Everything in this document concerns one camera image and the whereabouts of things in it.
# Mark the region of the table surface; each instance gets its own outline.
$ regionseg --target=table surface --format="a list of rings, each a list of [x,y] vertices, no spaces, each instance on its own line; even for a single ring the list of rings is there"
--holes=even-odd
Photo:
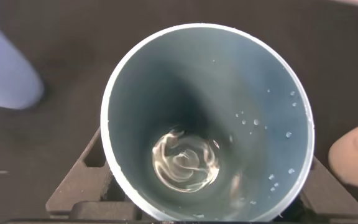
[[[294,69],[313,110],[316,156],[358,126],[358,7],[328,0],[3,0],[0,29],[47,86],[38,107],[0,108],[0,222],[46,217],[45,203],[99,126],[106,82],[136,43],[166,27],[243,30]],[[358,200],[358,189],[348,187]]]

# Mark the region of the water droplet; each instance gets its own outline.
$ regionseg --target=water droplet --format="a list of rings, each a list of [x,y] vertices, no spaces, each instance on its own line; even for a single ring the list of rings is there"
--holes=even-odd
[[[214,142],[215,146],[217,147],[217,149],[219,149],[218,143],[215,140],[213,140],[213,142]]]
[[[200,214],[200,213],[194,214],[194,216],[197,217],[197,218],[204,218],[204,215],[203,215],[203,214]]]
[[[9,171],[8,170],[0,170],[0,174],[8,174]]]

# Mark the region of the cylindrical tube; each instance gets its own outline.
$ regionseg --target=cylindrical tube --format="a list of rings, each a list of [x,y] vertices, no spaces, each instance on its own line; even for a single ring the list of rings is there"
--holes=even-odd
[[[0,107],[28,108],[40,100],[43,92],[37,72],[0,32]]]
[[[159,220],[269,221],[313,158],[306,93],[269,46],[186,24],[137,44],[103,96],[101,135],[122,189]]]

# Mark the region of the swirling fluid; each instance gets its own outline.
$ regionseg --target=swirling fluid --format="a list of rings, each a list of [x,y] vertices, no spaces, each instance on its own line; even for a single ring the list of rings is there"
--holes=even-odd
[[[219,161],[208,142],[198,136],[184,136],[184,131],[163,135],[152,153],[157,177],[178,192],[196,192],[214,182],[219,173]]]

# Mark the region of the liquid at bottom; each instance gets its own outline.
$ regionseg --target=liquid at bottom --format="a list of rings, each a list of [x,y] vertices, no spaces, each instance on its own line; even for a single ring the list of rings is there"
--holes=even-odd
[[[154,171],[160,181],[172,190],[192,193],[213,183],[219,173],[219,161],[208,141],[172,130],[164,134],[152,150]]]

